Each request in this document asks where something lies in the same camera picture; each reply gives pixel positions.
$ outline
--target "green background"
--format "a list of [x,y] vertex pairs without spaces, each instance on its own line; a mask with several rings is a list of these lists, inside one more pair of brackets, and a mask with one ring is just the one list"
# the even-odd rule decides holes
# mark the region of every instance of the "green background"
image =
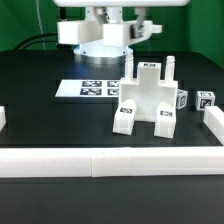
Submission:
[[[40,0],[44,32],[55,32],[59,10],[52,0]],[[135,19],[133,8],[124,9],[124,20]],[[69,20],[84,18],[82,8],[68,9]],[[194,51],[224,68],[224,1],[191,0],[185,7],[150,8],[147,19],[163,25],[163,33],[133,45],[138,51]],[[24,39],[39,34],[35,0],[0,2],[0,51],[13,49]],[[41,49],[35,45],[30,49]],[[54,49],[52,44],[47,49]]]

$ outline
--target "black table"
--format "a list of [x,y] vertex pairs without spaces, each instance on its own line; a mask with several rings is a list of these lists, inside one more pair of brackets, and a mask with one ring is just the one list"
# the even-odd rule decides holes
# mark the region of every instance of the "black table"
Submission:
[[[117,99],[55,98],[62,79],[119,79],[123,65],[74,63],[71,52],[0,53],[0,105],[7,115],[0,147],[221,145],[194,105],[197,90],[212,90],[223,109],[224,70],[197,53],[142,52],[135,63],[165,64],[167,55],[176,56],[175,78],[189,91],[174,139],[154,137],[154,124],[145,122],[135,123],[132,136],[113,134]],[[0,217],[4,224],[223,223],[223,189],[223,176],[1,179]]]
[[169,54],[176,56],[179,88],[189,91],[188,106],[177,110],[173,139],[154,137],[154,123],[146,122],[135,122],[132,136],[113,134],[117,98],[55,98],[62,79],[120,79],[123,65],[74,63],[71,52],[1,53],[0,105],[6,106],[7,126],[0,134],[0,147],[220,145],[194,105],[197,90],[210,90],[222,107],[224,71],[200,54],[177,52],[138,53],[135,67],[139,61],[165,65]]

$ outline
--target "white foam block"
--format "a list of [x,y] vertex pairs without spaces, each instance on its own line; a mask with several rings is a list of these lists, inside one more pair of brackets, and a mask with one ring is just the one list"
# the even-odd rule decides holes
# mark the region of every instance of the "white foam block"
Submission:
[[217,106],[205,107],[204,123],[224,145],[224,113]]
[[91,177],[91,149],[1,149],[0,177]]
[[136,148],[132,175],[204,175],[224,173],[224,147]]
[[5,108],[0,107],[0,131],[6,124],[6,119],[5,119]]
[[137,105],[133,100],[126,100],[118,106],[114,117],[113,132],[131,135],[135,122]]
[[131,148],[102,149],[92,158],[92,176],[132,176]]
[[166,103],[161,103],[157,108],[157,119],[154,135],[164,138],[173,138],[176,126],[175,108]]
[[102,28],[95,21],[63,21],[57,27],[60,44],[81,44],[102,38]]

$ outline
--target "white 3d printed part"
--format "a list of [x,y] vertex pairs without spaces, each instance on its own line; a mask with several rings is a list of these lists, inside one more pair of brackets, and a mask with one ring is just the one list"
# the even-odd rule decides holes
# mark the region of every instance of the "white 3d printed part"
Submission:
[[126,129],[129,130],[128,134],[131,133],[130,122],[120,122],[124,120],[122,118],[124,115],[120,112],[121,107],[131,100],[137,105],[137,110],[134,113],[135,121],[156,122],[155,136],[173,138],[176,125],[175,110],[178,85],[177,81],[171,80],[174,65],[170,69],[168,60],[165,80],[160,80],[160,63],[140,62],[137,78],[133,78],[132,63],[133,57],[127,55],[125,78],[120,81],[120,105],[115,115],[113,131],[125,134],[124,130]]
[[205,107],[204,123],[224,145],[224,113],[217,106]]
[[6,119],[5,119],[5,108],[0,107],[0,131],[5,126]]

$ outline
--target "white block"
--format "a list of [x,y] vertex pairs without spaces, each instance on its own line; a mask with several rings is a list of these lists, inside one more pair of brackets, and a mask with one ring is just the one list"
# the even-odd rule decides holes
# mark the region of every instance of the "white block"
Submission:
[[0,150],[0,177],[74,176],[92,176],[92,149]]
[[205,107],[204,123],[224,145],[224,113],[217,106]]
[[126,100],[121,103],[115,113],[113,132],[131,135],[136,110],[137,105],[133,100]]
[[131,148],[102,149],[92,158],[92,176],[132,176],[131,151]]
[[102,28],[95,21],[58,22],[60,44],[81,44],[102,38]]
[[175,126],[175,109],[166,103],[161,103],[157,108],[157,119],[154,135],[164,138],[173,138]]
[[127,35],[130,31],[128,23],[104,24],[103,44],[105,46],[125,47],[130,39]]
[[178,89],[177,90],[177,109],[182,109],[187,106],[188,91]]
[[204,111],[206,106],[214,106],[215,94],[208,91],[197,91],[196,107],[197,110]]
[[2,130],[2,128],[5,126],[6,124],[6,119],[5,119],[5,108],[4,107],[0,107],[0,131]]
[[144,34],[140,38],[131,39],[130,27],[136,24],[136,21],[126,21],[117,24],[104,24],[103,25],[103,44],[112,47],[125,47],[127,45],[136,44],[147,40],[153,33],[161,33],[162,26],[153,25],[152,21],[144,21]]
[[135,148],[132,176],[223,174],[224,147]]

